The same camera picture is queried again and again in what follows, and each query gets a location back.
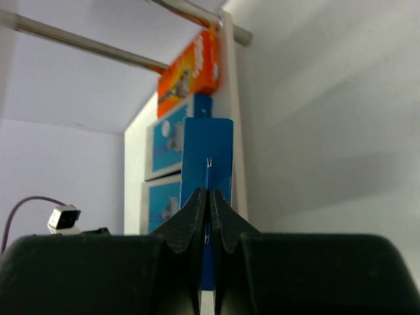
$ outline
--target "white ceiling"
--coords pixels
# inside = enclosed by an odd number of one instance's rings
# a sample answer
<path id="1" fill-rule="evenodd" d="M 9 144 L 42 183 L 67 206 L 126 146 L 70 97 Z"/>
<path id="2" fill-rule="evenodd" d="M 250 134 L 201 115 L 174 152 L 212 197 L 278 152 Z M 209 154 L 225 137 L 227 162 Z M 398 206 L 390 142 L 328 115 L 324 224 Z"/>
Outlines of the white ceiling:
<path id="1" fill-rule="evenodd" d="M 216 12 L 224 0 L 192 0 Z M 199 27 L 143 0 L 19 0 L 19 14 L 164 63 Z M 3 118 L 122 133 L 158 74 L 18 34 Z"/>

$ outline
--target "metal bar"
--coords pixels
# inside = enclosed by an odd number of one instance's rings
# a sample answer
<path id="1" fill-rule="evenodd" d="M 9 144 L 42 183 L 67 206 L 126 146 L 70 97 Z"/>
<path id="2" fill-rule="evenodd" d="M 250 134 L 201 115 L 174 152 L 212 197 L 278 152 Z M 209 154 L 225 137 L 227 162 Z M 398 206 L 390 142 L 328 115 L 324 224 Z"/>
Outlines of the metal bar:
<path id="1" fill-rule="evenodd" d="M 186 18 L 194 23 L 208 28 L 210 24 L 219 24 L 220 17 L 217 14 L 209 12 L 187 0 L 146 0 L 147 2 L 153 2 L 169 11 Z M 250 31 L 241 28 L 240 26 L 234 25 L 234 39 L 235 42 L 249 46 L 252 42 L 253 34 Z"/>
<path id="2" fill-rule="evenodd" d="M 4 14 L 10 18 L 11 28 L 22 33 L 48 39 L 56 43 L 65 44 L 67 46 L 94 53 L 112 60 L 128 64 L 130 66 L 138 66 L 148 70 L 162 74 L 168 65 L 161 62 L 115 48 L 92 39 L 79 36 L 68 31 L 54 28 L 44 23 L 40 23 L 30 18 L 25 18 L 17 14 Z"/>

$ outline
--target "image on box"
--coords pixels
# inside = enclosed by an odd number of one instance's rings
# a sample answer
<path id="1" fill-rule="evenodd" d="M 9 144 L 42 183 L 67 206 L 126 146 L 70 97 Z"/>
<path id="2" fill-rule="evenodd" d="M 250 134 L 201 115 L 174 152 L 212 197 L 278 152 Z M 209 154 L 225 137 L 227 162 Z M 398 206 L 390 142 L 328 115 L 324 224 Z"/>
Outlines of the image on box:
<path id="1" fill-rule="evenodd" d="M 152 171 L 170 167 L 182 160 L 184 118 L 188 116 L 188 105 L 180 107 L 153 130 Z"/>
<path id="2" fill-rule="evenodd" d="M 169 220 L 179 210 L 180 182 L 149 188 L 148 233 Z"/>
<path id="3" fill-rule="evenodd" d="M 189 68 L 181 69 L 181 73 L 175 83 L 159 98 L 158 103 L 161 104 L 170 97 L 179 100 L 186 98 L 190 94 L 190 72 Z"/>

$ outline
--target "stacked boxes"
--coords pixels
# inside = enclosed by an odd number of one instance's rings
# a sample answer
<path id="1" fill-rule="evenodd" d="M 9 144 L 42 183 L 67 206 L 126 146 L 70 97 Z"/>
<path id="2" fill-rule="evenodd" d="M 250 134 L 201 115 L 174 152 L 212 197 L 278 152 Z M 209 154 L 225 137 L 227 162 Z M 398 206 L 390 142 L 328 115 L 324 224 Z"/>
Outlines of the stacked boxes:
<path id="1" fill-rule="evenodd" d="M 146 135 L 145 179 L 181 170 L 184 118 L 211 117 L 212 98 L 193 94 L 151 125 Z"/>
<path id="2" fill-rule="evenodd" d="M 158 121 L 146 135 L 142 231 L 153 232 L 184 206 L 196 188 L 232 194 L 233 121 L 211 118 L 219 84 L 215 26 L 201 31 L 159 79 Z M 203 290 L 212 290 L 211 236 L 206 226 Z"/>

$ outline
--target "black plastic part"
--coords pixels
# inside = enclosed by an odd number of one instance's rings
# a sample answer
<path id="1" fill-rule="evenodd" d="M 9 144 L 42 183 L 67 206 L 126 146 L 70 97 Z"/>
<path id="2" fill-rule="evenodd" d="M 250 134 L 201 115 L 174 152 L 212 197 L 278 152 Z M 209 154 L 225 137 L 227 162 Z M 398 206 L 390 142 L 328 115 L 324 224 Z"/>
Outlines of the black plastic part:
<path id="1" fill-rule="evenodd" d="M 82 235 L 111 235 L 108 228 L 99 228 L 98 230 L 84 231 L 81 234 Z"/>
<path id="2" fill-rule="evenodd" d="M 386 239 L 261 234 L 220 192 L 210 202 L 216 315 L 420 314 L 416 286 Z"/>
<path id="3" fill-rule="evenodd" d="M 29 236 L 0 260 L 3 314 L 199 314 L 206 191 L 149 236 Z"/>
<path id="4" fill-rule="evenodd" d="M 149 236 L 17 241 L 0 260 L 0 314 L 198 315 L 208 222 L 216 315 L 420 314 L 386 239 L 262 234 L 204 188 Z"/>
<path id="5" fill-rule="evenodd" d="M 78 220 L 80 212 L 80 210 L 67 210 L 61 212 L 56 229 L 62 230 L 63 228 L 72 228 Z"/>

